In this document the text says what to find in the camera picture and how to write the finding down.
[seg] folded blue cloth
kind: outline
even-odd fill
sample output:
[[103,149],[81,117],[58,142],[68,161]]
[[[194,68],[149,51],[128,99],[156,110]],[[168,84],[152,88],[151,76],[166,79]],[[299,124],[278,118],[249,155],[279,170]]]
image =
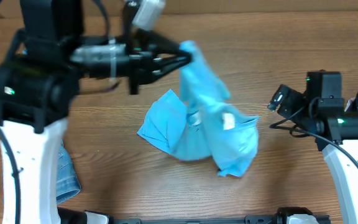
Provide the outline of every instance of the folded blue cloth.
[[57,168],[56,201],[60,204],[76,196],[81,190],[80,183],[74,171],[73,162],[64,148],[63,142],[58,153]]
[[212,156],[218,175],[242,176],[257,153],[257,116],[227,104],[230,92],[192,41],[181,44],[193,61],[180,72],[181,99],[169,90],[153,103],[138,134],[184,161]]

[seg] wooden table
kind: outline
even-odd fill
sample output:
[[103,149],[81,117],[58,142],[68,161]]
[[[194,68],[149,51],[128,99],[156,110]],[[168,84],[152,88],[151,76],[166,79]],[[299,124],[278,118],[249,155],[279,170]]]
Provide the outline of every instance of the wooden table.
[[[112,18],[115,34],[118,22]],[[0,61],[20,27],[19,19],[0,19]],[[86,19],[89,34],[102,34],[103,27],[101,18]],[[114,93],[80,96],[73,104],[65,145],[83,190],[62,206],[147,220],[243,217],[302,206],[341,223],[333,180],[313,139],[270,130],[280,117],[265,108],[279,84],[303,91],[306,72],[322,68],[342,72],[344,98],[356,95],[358,12],[163,16],[156,30],[197,41],[231,90],[231,102],[260,115],[257,157],[241,179],[216,177],[211,159],[177,161],[136,131],[155,100],[170,88],[178,93],[178,74],[143,86],[139,96],[129,96],[123,83]],[[1,168],[0,155],[0,222]]]

